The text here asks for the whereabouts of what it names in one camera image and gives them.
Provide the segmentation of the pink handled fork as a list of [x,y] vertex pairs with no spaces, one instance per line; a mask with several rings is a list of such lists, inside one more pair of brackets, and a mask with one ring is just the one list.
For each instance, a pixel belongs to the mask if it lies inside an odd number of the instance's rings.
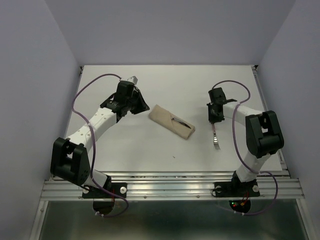
[[216,131],[216,127],[215,124],[212,123],[211,124],[211,128],[212,128],[212,133],[213,133],[213,146],[216,150],[220,150],[220,145],[219,145],[219,140],[218,140],[218,136],[217,136],[217,131]]

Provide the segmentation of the beige cloth napkin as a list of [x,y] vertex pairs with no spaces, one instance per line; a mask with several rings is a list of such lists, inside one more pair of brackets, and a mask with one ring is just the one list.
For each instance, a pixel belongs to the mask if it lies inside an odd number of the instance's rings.
[[[188,140],[189,137],[195,132],[196,127],[191,123],[177,117],[170,111],[162,108],[159,105],[155,105],[152,111],[148,114],[148,117],[154,121],[155,123],[161,125],[162,127],[168,129],[169,131],[173,132],[174,134],[178,135],[179,137]],[[177,117],[183,121],[185,121],[188,125],[192,127],[189,129],[175,121],[172,121],[172,117]]]

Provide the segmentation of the pink handled knife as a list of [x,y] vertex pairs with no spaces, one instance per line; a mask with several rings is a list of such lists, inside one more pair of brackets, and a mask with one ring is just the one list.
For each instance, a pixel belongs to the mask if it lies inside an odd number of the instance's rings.
[[182,125],[182,126],[185,126],[186,128],[192,129],[192,127],[189,124],[187,124],[185,121],[183,121],[182,119],[180,119],[178,117],[172,117],[171,120]]

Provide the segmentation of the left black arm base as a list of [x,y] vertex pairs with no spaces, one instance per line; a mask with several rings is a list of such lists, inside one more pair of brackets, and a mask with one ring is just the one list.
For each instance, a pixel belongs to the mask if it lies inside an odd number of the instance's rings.
[[95,181],[104,190],[101,190],[89,176],[82,188],[83,199],[115,199],[127,197],[127,183],[126,182],[112,182],[110,176],[100,177]]

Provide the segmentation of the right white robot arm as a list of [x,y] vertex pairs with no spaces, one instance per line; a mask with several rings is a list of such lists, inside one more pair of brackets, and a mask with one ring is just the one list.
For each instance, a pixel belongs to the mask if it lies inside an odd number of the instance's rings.
[[248,190],[248,182],[256,179],[267,159],[284,146],[284,137],[278,117],[272,110],[260,111],[240,104],[235,99],[227,99],[221,87],[208,92],[210,103],[208,121],[214,125],[230,118],[232,134],[235,123],[245,127],[247,154],[240,167],[235,171],[237,179],[230,182],[231,192],[242,195]]

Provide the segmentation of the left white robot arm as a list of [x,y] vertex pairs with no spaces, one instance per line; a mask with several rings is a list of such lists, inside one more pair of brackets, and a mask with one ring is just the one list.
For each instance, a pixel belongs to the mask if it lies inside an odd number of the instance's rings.
[[94,187],[100,197],[111,193],[111,177],[94,169],[88,153],[96,149],[97,140],[127,113],[136,115],[150,109],[137,82],[135,76],[121,79],[116,92],[100,105],[85,125],[67,138],[59,137],[54,141],[51,174],[77,186]]

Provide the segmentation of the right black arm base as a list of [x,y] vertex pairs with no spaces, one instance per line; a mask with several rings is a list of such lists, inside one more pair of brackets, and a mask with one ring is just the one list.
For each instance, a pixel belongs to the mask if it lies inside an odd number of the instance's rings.
[[260,191],[257,180],[241,182],[236,171],[230,181],[216,181],[211,195],[216,198],[259,197]]

